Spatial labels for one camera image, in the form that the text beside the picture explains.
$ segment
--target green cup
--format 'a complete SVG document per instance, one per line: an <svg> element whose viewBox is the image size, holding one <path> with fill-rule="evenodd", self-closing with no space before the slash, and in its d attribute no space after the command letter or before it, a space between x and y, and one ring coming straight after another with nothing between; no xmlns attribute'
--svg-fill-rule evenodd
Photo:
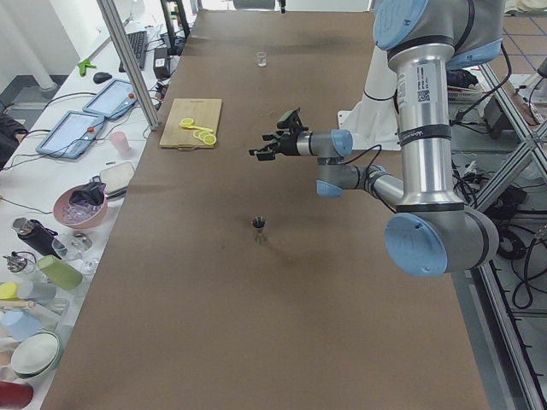
<svg viewBox="0 0 547 410"><path fill-rule="evenodd" d="M40 259L37 265L38 269L61 289L72 290L82 282L83 276L80 272L53 255Z"/></svg>

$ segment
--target blue joint cap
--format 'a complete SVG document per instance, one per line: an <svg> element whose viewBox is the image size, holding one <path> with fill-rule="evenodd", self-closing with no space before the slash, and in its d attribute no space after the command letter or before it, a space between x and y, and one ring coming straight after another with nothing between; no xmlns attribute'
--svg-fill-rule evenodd
<svg viewBox="0 0 547 410"><path fill-rule="evenodd" d="M422 218L396 214L385 228L385 247L395 264L417 277L437 277L446 272L448 255L440 237Z"/></svg>
<svg viewBox="0 0 547 410"><path fill-rule="evenodd" d="M374 20L374 42L382 50L391 50L415 29L429 0L383 0Z"/></svg>
<svg viewBox="0 0 547 410"><path fill-rule="evenodd" d="M342 188L329 184L325 181L317 181L317 195L321 198L340 198L342 196Z"/></svg>
<svg viewBox="0 0 547 410"><path fill-rule="evenodd" d="M446 64L448 70L457 70L465 67L478 66L486 62L491 62L499 56L499 50L502 48L502 39L492 41L491 43L480 46L477 49L466 51L454 56Z"/></svg>
<svg viewBox="0 0 547 410"><path fill-rule="evenodd" d="M340 156L345 158L353 150L353 137L348 130L332 130L332 145Z"/></svg>

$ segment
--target computer mouse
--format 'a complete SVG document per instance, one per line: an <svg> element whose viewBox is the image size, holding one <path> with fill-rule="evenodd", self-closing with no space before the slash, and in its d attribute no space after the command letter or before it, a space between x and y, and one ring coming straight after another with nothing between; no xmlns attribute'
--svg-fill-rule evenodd
<svg viewBox="0 0 547 410"><path fill-rule="evenodd" d="M111 78L112 78L111 73L105 73L104 71L100 71L93 76L93 82L95 84L102 84L104 81L107 81Z"/></svg>

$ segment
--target keyboard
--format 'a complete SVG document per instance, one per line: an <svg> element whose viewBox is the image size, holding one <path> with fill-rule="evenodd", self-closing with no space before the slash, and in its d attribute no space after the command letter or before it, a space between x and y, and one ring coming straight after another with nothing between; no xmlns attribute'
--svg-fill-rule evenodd
<svg viewBox="0 0 547 410"><path fill-rule="evenodd" d="M135 58L137 59L138 66L141 70L144 70L144 61L146 60L146 45L148 44L148 36L146 31L142 32L130 32L127 34L129 44L133 48ZM126 70L123 67L123 63L120 61L120 73L124 73Z"/></svg>

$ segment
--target black box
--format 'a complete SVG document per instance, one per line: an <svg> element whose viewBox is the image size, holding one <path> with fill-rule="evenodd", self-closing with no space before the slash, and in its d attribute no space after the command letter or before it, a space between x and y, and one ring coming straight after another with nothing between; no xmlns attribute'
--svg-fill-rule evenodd
<svg viewBox="0 0 547 410"><path fill-rule="evenodd" d="M171 76L167 48L154 49L154 74L157 79L167 79Z"/></svg>

